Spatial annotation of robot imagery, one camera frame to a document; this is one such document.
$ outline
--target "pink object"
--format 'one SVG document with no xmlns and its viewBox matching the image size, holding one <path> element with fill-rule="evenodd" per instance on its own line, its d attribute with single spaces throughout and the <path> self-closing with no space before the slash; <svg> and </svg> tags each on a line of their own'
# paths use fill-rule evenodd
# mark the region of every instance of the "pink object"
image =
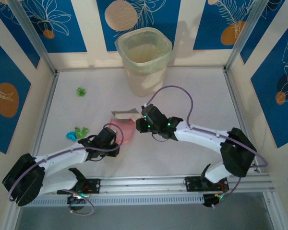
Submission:
<svg viewBox="0 0 288 230">
<path fill-rule="evenodd" d="M 135 131 L 135 122 L 130 120 L 119 120 L 119 119 L 111 119 L 110 123 L 118 125 L 122 130 L 124 134 L 124 142 L 123 144 L 127 143 L 133 136 L 133 133 Z M 121 133 L 120 131 L 115 127 L 110 125 L 110 129 L 116 130 L 116 143 L 121 142 Z"/>
</svg>

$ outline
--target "plastic bin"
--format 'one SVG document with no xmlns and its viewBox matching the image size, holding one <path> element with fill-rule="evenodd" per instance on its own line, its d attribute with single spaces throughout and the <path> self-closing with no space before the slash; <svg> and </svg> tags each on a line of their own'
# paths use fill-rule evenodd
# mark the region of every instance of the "plastic bin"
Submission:
<svg viewBox="0 0 288 230">
<path fill-rule="evenodd" d="M 172 43 L 155 28 L 142 28 L 123 34 L 115 46 L 127 72 L 127 82 L 137 96 L 155 93 L 163 85 Z"/>
</svg>

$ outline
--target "white table surface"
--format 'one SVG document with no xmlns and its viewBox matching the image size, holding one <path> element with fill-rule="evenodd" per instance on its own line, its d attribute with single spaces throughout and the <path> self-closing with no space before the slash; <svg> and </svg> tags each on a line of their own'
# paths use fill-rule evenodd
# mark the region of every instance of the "white table surface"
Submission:
<svg viewBox="0 0 288 230">
<path fill-rule="evenodd" d="M 239 127 L 221 68 L 168 68 L 164 85 L 178 85 L 190 92 L 194 100 L 191 123 L 219 130 Z M 77 96 L 78 87 L 86 89 L 85 97 Z M 111 111 L 141 111 L 149 98 L 131 92 L 124 69 L 61 72 L 38 154 L 74 144 L 66 134 L 75 126 L 89 128 L 90 135 L 98 134 L 113 118 Z M 185 119 L 190 109 L 188 96 L 178 89 L 164 89 L 152 103 L 167 117 Z M 116 158 L 105 157 L 100 162 L 87 161 L 74 167 L 87 177 L 171 176 L 200 174 L 207 164 L 220 160 L 216 152 L 199 145 L 173 140 L 160 143 L 136 130 Z"/>
</svg>

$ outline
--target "green toy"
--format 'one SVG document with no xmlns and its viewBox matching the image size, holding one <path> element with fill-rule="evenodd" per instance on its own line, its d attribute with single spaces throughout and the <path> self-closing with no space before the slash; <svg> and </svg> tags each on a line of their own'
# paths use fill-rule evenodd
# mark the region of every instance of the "green toy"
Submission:
<svg viewBox="0 0 288 230">
<path fill-rule="evenodd" d="M 77 94 L 79 97 L 84 97 L 86 94 L 86 90 L 84 88 L 78 87 L 77 88 Z"/>
<path fill-rule="evenodd" d="M 84 138 L 88 133 L 88 128 L 83 127 L 82 130 L 80 130 L 79 127 L 75 127 L 75 135 L 77 138 Z"/>
</svg>

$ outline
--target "metal corner post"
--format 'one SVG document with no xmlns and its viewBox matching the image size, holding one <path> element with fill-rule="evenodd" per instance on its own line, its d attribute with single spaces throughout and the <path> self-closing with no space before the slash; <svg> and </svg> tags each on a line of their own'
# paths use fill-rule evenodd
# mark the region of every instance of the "metal corner post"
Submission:
<svg viewBox="0 0 288 230">
<path fill-rule="evenodd" d="M 234 61 L 240 54 L 241 50 L 243 49 L 245 43 L 249 39 L 254 27 L 256 26 L 262 12 L 264 11 L 265 7 L 267 6 L 269 0 L 253 0 L 256 1 L 253 10 L 251 11 L 248 19 L 245 22 L 245 25 L 230 53 L 230 56 L 224 66 L 225 72 L 228 72 L 231 66 L 233 65 Z"/>
<path fill-rule="evenodd" d="M 54 74 L 56 70 L 54 68 L 53 63 L 50 60 L 48 52 L 45 46 L 42 43 L 42 40 L 39 38 L 36 30 L 34 29 L 33 25 L 30 22 L 30 19 L 26 12 L 24 11 L 21 3 L 18 0 L 6 0 L 11 11 L 15 15 L 15 18 L 19 22 L 19 25 L 29 38 L 31 44 L 33 45 L 34 49 L 37 51 L 38 55 L 44 60 L 48 69 Z"/>
</svg>

